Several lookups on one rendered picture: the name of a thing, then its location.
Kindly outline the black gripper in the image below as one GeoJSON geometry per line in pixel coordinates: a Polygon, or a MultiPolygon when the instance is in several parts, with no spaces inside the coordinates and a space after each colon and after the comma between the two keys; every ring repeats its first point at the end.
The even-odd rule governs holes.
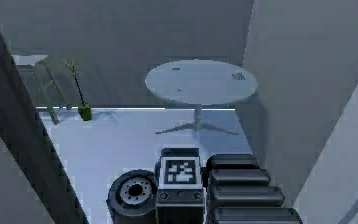
{"type": "Polygon", "coordinates": [[[131,170],[119,176],[106,200],[111,224],[156,224],[156,193],[152,171],[131,170]]]}

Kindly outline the green potted house plant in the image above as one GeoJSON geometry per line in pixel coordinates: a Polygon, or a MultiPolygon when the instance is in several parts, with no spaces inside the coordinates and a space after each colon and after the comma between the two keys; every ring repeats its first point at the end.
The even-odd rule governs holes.
{"type": "Polygon", "coordinates": [[[65,67],[69,71],[70,75],[73,77],[76,87],[78,89],[80,104],[78,105],[78,113],[83,121],[90,121],[92,119],[92,108],[89,103],[87,103],[82,94],[82,90],[78,80],[78,66],[83,60],[83,56],[76,60],[68,62],[65,58],[61,58],[65,67]]]}

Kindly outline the white round pedestal table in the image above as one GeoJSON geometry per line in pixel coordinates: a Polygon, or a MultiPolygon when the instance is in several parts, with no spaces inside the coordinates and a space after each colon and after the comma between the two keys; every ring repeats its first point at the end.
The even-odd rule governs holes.
{"type": "Polygon", "coordinates": [[[205,106],[229,106],[249,99],[258,89],[255,76],[242,66],[216,60],[178,60],[158,65],[145,77],[147,89],[158,98],[194,109],[194,121],[158,134],[179,130],[208,129],[237,135],[237,132],[204,123],[205,106]],[[232,74],[243,73],[246,80],[234,80],[232,74]]]}

